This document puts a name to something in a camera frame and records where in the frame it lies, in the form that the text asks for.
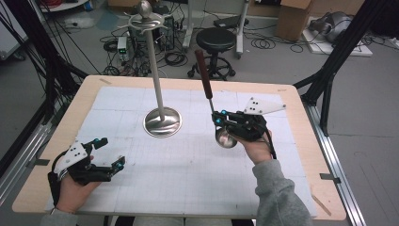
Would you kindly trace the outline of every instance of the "wooden handle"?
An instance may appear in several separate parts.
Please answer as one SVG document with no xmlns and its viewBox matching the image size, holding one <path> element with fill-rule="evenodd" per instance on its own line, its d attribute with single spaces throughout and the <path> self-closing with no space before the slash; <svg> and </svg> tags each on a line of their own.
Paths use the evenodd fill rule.
<svg viewBox="0 0 399 226">
<path fill-rule="evenodd" d="M 212 94 L 212 89 L 211 89 L 211 83 L 209 82 L 209 75 L 208 71 L 206 69 L 205 65 L 205 59 L 203 57 L 203 52 L 202 50 L 198 49 L 195 51 L 196 58 L 197 58 L 197 64 L 199 67 L 199 74 L 200 77 L 202 78 L 202 85 L 203 85 L 203 90 L 205 91 L 205 96 L 208 100 L 211 100 L 213 97 Z"/>
</svg>

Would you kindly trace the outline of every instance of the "round metal base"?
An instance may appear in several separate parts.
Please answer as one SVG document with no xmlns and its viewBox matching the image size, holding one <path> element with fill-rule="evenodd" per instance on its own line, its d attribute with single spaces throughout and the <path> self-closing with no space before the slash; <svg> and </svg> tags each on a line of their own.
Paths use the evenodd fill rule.
<svg viewBox="0 0 399 226">
<path fill-rule="evenodd" d="M 182 116 L 175 109 L 164 107 L 165 119 L 161 121 L 158 108 L 150 111 L 143 121 L 144 129 L 153 137 L 170 137 L 182 127 Z"/>
</svg>

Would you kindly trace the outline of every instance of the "human hand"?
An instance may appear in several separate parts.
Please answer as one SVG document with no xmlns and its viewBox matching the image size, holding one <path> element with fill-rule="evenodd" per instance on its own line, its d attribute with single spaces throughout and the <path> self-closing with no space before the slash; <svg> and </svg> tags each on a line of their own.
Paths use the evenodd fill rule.
<svg viewBox="0 0 399 226">
<path fill-rule="evenodd" d="M 82 186 L 76 183 L 70 174 L 67 174 L 61 181 L 61 191 L 56 208 L 62 212 L 74 214 L 85 204 L 88 196 L 100 183 L 90 182 L 86 186 Z"/>
<path fill-rule="evenodd" d="M 263 134 L 263 137 L 267 141 L 267 135 Z M 258 163 L 268 161 L 272 159 L 271 151 L 269 146 L 264 142 L 263 139 L 259 139 L 257 141 L 249 142 L 246 140 L 243 140 L 238 137 L 234 137 L 238 142 L 242 143 L 244 148 L 246 149 L 247 155 L 252 160 L 252 162 L 256 165 Z"/>
</svg>

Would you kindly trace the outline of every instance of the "human arm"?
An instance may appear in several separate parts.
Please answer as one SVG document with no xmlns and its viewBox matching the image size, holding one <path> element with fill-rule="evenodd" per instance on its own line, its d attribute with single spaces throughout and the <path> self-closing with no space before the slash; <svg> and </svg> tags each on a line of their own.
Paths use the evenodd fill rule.
<svg viewBox="0 0 399 226">
<path fill-rule="evenodd" d="M 256 224 L 312 225 L 308 209 L 294 192 L 294 182 L 284 177 L 279 161 L 272 159 L 266 143 L 237 140 L 255 164 L 252 169 L 258 182 L 255 193 L 260 198 Z"/>
<path fill-rule="evenodd" d="M 82 207 L 91 192 L 100 185 L 100 182 L 91 182 L 86 186 L 76 183 L 67 174 L 61 181 L 61 191 L 56 209 L 51 215 L 41 219 L 40 226 L 74 226 L 77 222 L 75 212 Z"/>
</svg>

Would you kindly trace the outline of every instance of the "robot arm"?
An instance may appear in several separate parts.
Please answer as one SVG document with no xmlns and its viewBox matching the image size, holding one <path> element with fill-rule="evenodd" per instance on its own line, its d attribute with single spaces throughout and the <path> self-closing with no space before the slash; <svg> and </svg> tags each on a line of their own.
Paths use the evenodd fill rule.
<svg viewBox="0 0 399 226">
<path fill-rule="evenodd" d="M 112 163 L 110 167 L 97 167 L 91 164 L 90 155 L 93 148 L 97 150 L 107 143 L 107 138 L 96 138 L 86 144 L 75 142 L 67 151 L 55 159 L 52 171 L 47 174 L 54 206 L 58 203 L 61 179 L 66 172 L 70 174 L 75 182 L 85 186 L 90 182 L 110 182 L 112 176 L 123 170 L 125 164 L 124 156 Z"/>
<path fill-rule="evenodd" d="M 267 121 L 264 119 L 263 114 L 279 111 L 284 108 L 285 105 L 251 98 L 244 112 L 214 111 L 212 113 L 212 121 L 216 127 L 224 127 L 234 137 L 251 142 L 263 139 L 269 146 L 273 158 L 277 159 L 272 137 L 267 129 Z"/>
</svg>

